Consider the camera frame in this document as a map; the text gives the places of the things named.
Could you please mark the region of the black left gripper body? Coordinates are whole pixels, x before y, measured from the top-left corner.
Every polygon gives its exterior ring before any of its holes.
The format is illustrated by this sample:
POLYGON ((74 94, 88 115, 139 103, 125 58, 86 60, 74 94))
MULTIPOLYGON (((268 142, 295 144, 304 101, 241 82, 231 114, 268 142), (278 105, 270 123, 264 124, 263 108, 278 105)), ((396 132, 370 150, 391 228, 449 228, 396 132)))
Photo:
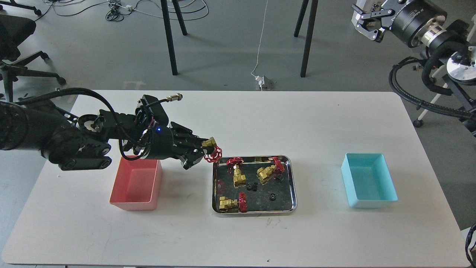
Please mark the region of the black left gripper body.
POLYGON ((179 159, 179 147, 200 148, 199 143, 174 143, 170 124, 168 127, 157 127, 153 129, 152 143, 150 151, 144 159, 164 160, 168 158, 179 159))

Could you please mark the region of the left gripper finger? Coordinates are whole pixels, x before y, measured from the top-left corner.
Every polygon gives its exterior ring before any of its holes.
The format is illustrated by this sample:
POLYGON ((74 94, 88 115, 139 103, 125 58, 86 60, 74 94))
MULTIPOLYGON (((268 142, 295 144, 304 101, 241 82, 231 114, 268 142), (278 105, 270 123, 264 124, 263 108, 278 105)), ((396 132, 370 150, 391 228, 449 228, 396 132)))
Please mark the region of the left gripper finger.
POLYGON ((207 147, 192 148, 192 147, 179 147, 179 156, 182 166, 185 170, 188 170, 192 166, 195 166, 197 163, 204 158, 205 154, 208 152, 207 147))
POLYGON ((170 129, 175 144, 179 144, 180 142, 202 144, 204 141, 208 140, 207 138, 201 138, 193 134, 191 129, 177 124, 176 122, 170 122, 170 129))

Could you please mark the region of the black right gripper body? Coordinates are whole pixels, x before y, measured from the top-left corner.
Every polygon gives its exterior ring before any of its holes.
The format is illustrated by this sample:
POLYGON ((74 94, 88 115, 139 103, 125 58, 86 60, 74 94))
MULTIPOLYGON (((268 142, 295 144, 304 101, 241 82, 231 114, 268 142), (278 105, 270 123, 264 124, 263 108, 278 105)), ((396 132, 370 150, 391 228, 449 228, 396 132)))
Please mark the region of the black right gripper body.
POLYGON ((391 32, 409 48, 420 44, 437 48, 448 40, 443 27, 447 12, 428 0, 410 0, 401 10, 394 10, 391 32))

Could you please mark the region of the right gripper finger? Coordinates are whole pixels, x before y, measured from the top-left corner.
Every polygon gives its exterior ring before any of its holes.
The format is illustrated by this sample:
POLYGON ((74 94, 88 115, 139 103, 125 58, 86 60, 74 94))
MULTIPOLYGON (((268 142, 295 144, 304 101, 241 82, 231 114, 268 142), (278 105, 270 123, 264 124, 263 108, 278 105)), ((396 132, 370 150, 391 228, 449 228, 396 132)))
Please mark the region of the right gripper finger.
POLYGON ((395 11, 392 9, 378 10, 365 13, 364 10, 353 4, 352 8, 358 14, 355 29, 371 41, 380 43, 385 32, 391 30, 395 11))
POLYGON ((378 10, 401 10, 409 0, 379 0, 378 10))

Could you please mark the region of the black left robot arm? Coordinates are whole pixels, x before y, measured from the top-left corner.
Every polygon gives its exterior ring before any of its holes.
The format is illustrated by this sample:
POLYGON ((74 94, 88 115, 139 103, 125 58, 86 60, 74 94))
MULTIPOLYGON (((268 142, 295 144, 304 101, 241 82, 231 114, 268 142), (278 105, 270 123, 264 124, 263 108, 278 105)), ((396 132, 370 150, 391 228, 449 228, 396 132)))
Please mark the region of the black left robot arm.
POLYGON ((101 95, 85 88, 69 88, 18 102, 1 102, 1 150, 36 150, 63 171, 105 169, 112 159, 109 141, 118 141, 125 160, 180 160, 189 169, 216 156, 213 138, 170 122, 164 102, 179 101, 177 93, 164 99, 143 95, 133 114, 116 112, 101 95), (93 97, 106 105, 98 114, 77 117, 52 102, 67 95, 93 97))

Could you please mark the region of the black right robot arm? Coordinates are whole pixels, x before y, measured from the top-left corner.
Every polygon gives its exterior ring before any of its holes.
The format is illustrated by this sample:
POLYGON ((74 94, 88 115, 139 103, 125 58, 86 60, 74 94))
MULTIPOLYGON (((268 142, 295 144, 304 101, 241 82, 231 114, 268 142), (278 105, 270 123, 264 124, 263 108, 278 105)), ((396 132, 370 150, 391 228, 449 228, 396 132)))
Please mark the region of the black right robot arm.
POLYGON ((391 32, 407 47, 425 47, 421 59, 407 57, 395 64, 389 74, 392 90, 402 99, 448 117, 456 117, 475 134, 475 98, 463 86, 475 85, 475 43, 470 39, 475 27, 456 20, 445 27, 447 12, 428 0, 359 0, 352 5, 355 29, 371 41, 381 42, 391 32), (438 96, 457 97, 458 109, 437 105, 408 93, 398 83, 397 72, 417 63, 425 87, 438 96))

